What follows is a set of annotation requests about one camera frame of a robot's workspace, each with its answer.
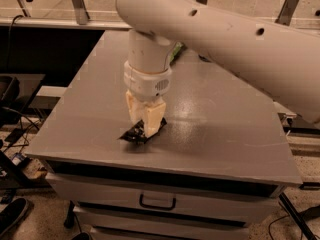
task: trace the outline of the gray table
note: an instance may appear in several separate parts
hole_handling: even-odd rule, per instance
[[[246,238],[302,183],[272,100],[187,51],[165,95],[168,124],[145,145],[119,140],[132,126],[127,43],[105,32],[26,154],[95,239]]]
[[[188,51],[165,95],[168,125],[146,145],[118,138],[131,127],[123,64],[127,32],[108,31],[26,153],[157,172],[295,186],[301,179],[272,101]]]

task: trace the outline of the drawer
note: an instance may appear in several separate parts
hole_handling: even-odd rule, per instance
[[[240,222],[260,222],[278,209],[276,199],[215,193],[74,175],[48,174],[61,198]]]
[[[181,240],[181,238],[110,228],[91,228],[94,240]]]
[[[75,207],[74,212],[81,223],[92,225],[93,227],[144,232],[146,234],[183,239],[241,240],[248,237],[248,228],[107,209]]]

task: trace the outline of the mounting hole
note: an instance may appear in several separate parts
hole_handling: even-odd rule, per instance
[[[257,36],[262,36],[264,33],[264,28],[259,28],[256,32]]]
[[[191,12],[189,12],[189,16],[193,17],[194,15],[196,15],[198,12],[198,10],[192,10]]]

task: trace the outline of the table surface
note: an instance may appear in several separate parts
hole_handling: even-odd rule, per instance
[[[145,145],[132,124],[123,64],[128,33],[106,31],[33,139],[30,157],[219,179],[300,185],[271,99],[187,51],[165,95],[168,122]]]

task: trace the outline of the drawer handle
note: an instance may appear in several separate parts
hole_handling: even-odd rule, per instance
[[[162,211],[171,211],[173,210],[175,207],[176,207],[176,198],[174,197],[172,199],[172,205],[170,207],[162,207],[162,206],[155,206],[155,205],[149,205],[149,204],[144,204],[143,203],[143,194],[140,195],[140,198],[139,198],[139,204],[141,207],[143,208],[147,208],[147,209],[156,209],[156,210],[162,210]]]

